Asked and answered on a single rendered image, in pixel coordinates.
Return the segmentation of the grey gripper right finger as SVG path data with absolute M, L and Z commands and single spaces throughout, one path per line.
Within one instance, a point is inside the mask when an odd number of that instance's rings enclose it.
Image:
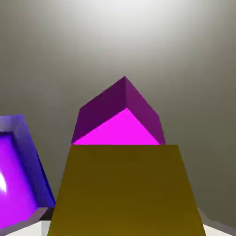
M 235 228 L 210 220 L 200 208 L 198 211 L 206 236 L 236 236 Z

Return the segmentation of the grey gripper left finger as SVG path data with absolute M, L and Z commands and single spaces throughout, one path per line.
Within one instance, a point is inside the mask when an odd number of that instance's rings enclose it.
M 29 219 L 0 229 L 0 236 L 47 236 L 54 207 L 40 207 Z

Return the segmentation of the small yellow cube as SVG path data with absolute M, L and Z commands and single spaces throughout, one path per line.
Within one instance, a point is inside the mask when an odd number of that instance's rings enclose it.
M 206 236 L 177 145 L 72 145 L 48 236 Z

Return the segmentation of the small violet cube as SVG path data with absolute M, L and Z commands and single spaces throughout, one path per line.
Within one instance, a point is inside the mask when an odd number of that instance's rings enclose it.
M 50 220 L 55 199 L 23 115 L 0 115 L 0 236 Z

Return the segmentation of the small magenta cube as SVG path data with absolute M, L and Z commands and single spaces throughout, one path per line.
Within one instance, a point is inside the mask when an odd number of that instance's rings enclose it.
M 165 144 L 160 118 L 127 77 L 79 110 L 72 144 Z

